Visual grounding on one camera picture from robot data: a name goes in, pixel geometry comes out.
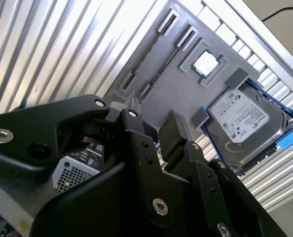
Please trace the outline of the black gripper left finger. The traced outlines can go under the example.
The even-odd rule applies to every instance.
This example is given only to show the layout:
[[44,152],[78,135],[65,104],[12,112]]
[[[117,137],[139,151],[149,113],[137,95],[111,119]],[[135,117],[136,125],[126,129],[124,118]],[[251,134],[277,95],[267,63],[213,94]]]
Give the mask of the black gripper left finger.
[[59,160],[88,143],[106,147],[106,170],[132,160],[157,160],[152,137],[138,111],[111,109],[84,95],[0,115],[0,179],[37,185]]

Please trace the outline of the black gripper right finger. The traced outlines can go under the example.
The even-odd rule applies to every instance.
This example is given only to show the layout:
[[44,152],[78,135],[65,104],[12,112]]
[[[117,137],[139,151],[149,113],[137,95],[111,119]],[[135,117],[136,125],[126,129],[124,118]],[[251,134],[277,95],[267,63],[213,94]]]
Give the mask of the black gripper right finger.
[[171,111],[158,135],[165,170],[188,181],[183,206],[192,231],[202,237],[286,235],[224,161],[205,159],[182,115]]

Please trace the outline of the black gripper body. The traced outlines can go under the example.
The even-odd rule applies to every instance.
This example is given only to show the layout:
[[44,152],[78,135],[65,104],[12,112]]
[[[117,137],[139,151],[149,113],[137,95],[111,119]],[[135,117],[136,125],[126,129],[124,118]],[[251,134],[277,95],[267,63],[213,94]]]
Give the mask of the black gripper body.
[[121,162],[49,201],[33,237],[191,237],[194,178],[157,160]]

